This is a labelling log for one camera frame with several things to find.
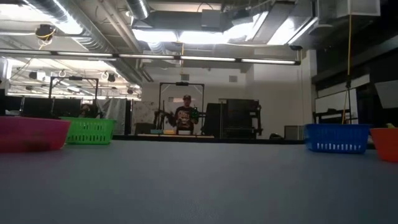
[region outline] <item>person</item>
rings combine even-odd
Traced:
[[[198,118],[193,117],[192,115],[197,111],[191,107],[192,99],[190,95],[185,95],[183,100],[184,105],[177,108],[174,114],[177,133],[178,131],[190,131],[191,134],[193,134],[193,127],[194,124],[198,124]]]

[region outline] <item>hanging cable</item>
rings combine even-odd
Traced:
[[[349,89],[351,88],[351,39],[352,39],[352,26],[353,26],[353,16],[349,15],[349,33],[348,33],[348,68],[347,68],[347,84],[346,84],[346,95],[344,100],[344,108],[343,108],[343,119],[341,124],[345,123],[346,119],[346,106],[347,106],[347,95],[349,101],[349,122],[351,123],[351,95],[349,93]]]
[[[208,6],[211,8],[211,10],[214,10],[214,9],[213,9],[213,6],[211,6],[211,5],[208,4],[207,2],[202,2],[202,3],[200,3],[200,5],[198,6],[197,12],[199,12],[200,6],[203,5],[203,3],[205,3],[206,5],[208,5]]]
[[[184,55],[184,43],[182,43],[181,55]],[[183,69],[184,69],[184,61],[181,60],[181,72],[180,72],[180,75],[184,74],[183,73]]]

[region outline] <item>gray table surface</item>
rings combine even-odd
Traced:
[[[113,141],[0,154],[0,223],[397,223],[398,165],[304,146]]]

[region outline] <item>wall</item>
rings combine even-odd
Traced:
[[[188,71],[184,69],[184,73],[189,73],[195,82],[205,83],[204,105],[218,103],[220,98],[259,100],[262,106],[261,121],[264,129],[263,135],[259,138],[268,139],[271,133],[284,135],[284,126],[312,123],[315,96],[312,91],[311,76],[317,70],[314,58],[316,58],[315,54],[307,52],[307,57],[303,59],[301,66],[256,64],[246,74],[240,74],[239,70],[232,69],[203,71],[201,68],[191,68]],[[163,73],[163,80],[178,82],[179,71],[172,71],[172,73],[170,74],[170,69],[166,70]],[[160,73],[151,73],[151,75],[157,79],[162,78]],[[228,83],[229,75],[238,75],[238,83]],[[198,107],[201,105],[201,94],[192,86],[170,85],[163,92],[161,100],[167,101],[169,97],[182,98],[185,94],[195,99],[193,104]],[[157,103],[159,84],[144,84],[142,100]]]
[[[149,69],[150,75],[155,80],[162,82],[180,82],[180,68],[169,68],[167,70]],[[245,97],[245,76],[239,69],[211,69],[210,71],[202,68],[184,68],[184,73],[190,74],[190,83],[205,84],[204,109],[208,103],[218,103],[219,99],[235,98],[243,99]],[[229,83],[229,76],[236,75],[237,83]],[[202,104],[202,87],[201,86],[175,86],[162,85],[161,109],[163,101],[168,102],[169,97],[183,98],[184,95],[192,97],[192,106],[196,106],[201,111]],[[142,86],[142,101],[159,103],[159,83],[145,83]],[[175,108],[182,106],[182,103],[165,103],[166,112],[175,112]],[[195,126],[194,133],[200,133],[200,125]]]
[[[260,101],[263,135],[284,135],[284,126],[312,123],[311,55],[301,66],[255,64],[246,77],[245,96]]]

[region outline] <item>plastic basket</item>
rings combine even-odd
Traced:
[[[380,159],[398,162],[398,128],[376,128],[371,133]]]
[[[314,152],[364,153],[368,146],[369,125],[307,124],[305,143]]]
[[[109,144],[112,140],[114,120],[95,118],[67,118],[71,121],[68,144]]]
[[[70,122],[0,116],[0,152],[59,150],[67,138]]]

